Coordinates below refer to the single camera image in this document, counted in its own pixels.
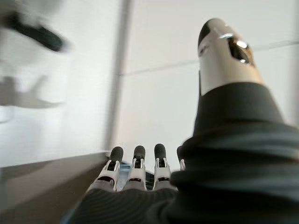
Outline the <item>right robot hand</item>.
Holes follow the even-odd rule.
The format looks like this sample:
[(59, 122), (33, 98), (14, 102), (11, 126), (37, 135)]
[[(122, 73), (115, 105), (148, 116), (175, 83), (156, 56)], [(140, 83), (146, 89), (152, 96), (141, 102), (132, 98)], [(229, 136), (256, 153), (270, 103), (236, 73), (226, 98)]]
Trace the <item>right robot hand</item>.
[(298, 223), (299, 131), (284, 122), (250, 46), (213, 18), (198, 55), (199, 104), (193, 135), (177, 148), (180, 170), (171, 172), (157, 144), (147, 190), (145, 148), (137, 146), (118, 191), (123, 149), (115, 147), (71, 224)]

